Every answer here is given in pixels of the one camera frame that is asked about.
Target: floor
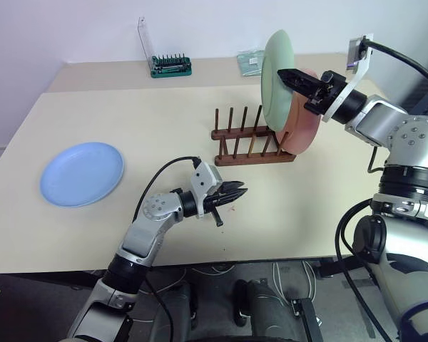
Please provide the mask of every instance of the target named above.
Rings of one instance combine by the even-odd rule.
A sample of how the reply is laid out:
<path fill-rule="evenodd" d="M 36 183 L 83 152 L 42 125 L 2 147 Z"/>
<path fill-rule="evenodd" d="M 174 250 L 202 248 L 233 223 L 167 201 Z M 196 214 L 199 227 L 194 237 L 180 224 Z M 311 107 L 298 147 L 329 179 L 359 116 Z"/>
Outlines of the floor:
<path fill-rule="evenodd" d="M 307 297 L 308 281 L 301 262 L 282 261 L 279 266 L 286 295 L 290 298 Z M 209 266 L 198 270 L 213 272 Z M 149 279 L 154 287 L 160 289 L 178 280 L 183 273 L 184 268 L 157 269 L 151 272 Z M 395 337 L 396 328 L 377 287 L 363 270 L 353 271 L 352 276 L 357 279 L 366 302 L 385 330 Z M 243 328 L 233 323 L 230 297 L 237 279 L 260 278 L 267 278 L 273 288 L 272 263 L 236 264 L 231 271 L 219 276 L 206 276 L 186 269 L 185 279 L 196 285 L 199 296 L 198 326 L 191 332 L 190 339 L 250 334 L 249 323 Z M 16 341 L 17 338 L 20 342 L 63 339 L 89 295 L 88 290 L 74 290 L 68 286 L 2 274 L 0 289 L 0 342 Z M 382 341 L 342 275 L 317 280 L 314 306 L 322 322 L 320 329 L 324 341 Z M 157 308 L 158 304 L 152 296 L 140 294 L 138 305 L 130 316 L 151 320 Z M 135 322 L 129 341 L 147 341 L 150 329 L 150 323 Z M 301 323 L 294 330 L 297 340 L 306 341 Z"/>

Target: blue plate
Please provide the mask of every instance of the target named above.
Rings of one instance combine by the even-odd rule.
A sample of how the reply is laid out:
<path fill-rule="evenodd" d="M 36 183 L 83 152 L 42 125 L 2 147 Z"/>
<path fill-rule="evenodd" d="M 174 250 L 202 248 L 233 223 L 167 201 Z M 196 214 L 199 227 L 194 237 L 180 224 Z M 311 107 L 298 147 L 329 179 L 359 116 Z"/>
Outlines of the blue plate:
<path fill-rule="evenodd" d="M 113 146 L 86 142 L 64 150 L 46 167 L 41 194 L 60 207 L 81 207 L 101 200 L 119 183 L 123 159 Z"/>

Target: beige table surface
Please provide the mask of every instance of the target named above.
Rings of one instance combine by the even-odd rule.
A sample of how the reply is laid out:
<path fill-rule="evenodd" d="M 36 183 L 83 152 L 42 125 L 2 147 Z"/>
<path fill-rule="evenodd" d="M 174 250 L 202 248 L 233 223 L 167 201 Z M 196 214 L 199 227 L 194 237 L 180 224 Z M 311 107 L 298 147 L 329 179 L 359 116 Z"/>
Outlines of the beige table surface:
<path fill-rule="evenodd" d="M 358 90 L 380 94 L 370 81 Z M 253 113 L 259 103 L 257 84 L 43 94 L 0 158 L 0 272 L 106 268 L 156 170 L 183 155 L 213 162 L 215 108 L 222 127 L 230 106 L 233 125 L 239 125 L 243 106 Z M 246 124 L 253 121 L 249 115 Z M 123 179 L 89 206 L 49 204 L 39 193 L 45 166 L 57 153 L 86 141 L 121 151 Z M 256 148 L 263 143 L 258 139 Z M 240 146 L 247 148 L 247 143 Z M 154 265 L 335 254 L 340 217 L 377 191 L 380 173 L 366 173 L 370 153 L 369 145 L 330 121 L 321 123 L 314 143 L 292 163 L 220 167 L 224 180 L 241 180 L 249 191 L 219 209 L 222 227 L 211 216 L 174 226 Z M 381 150 L 377 164 L 386 155 Z M 192 171 L 189 162 L 172 166 L 151 193 L 187 189 Z"/>

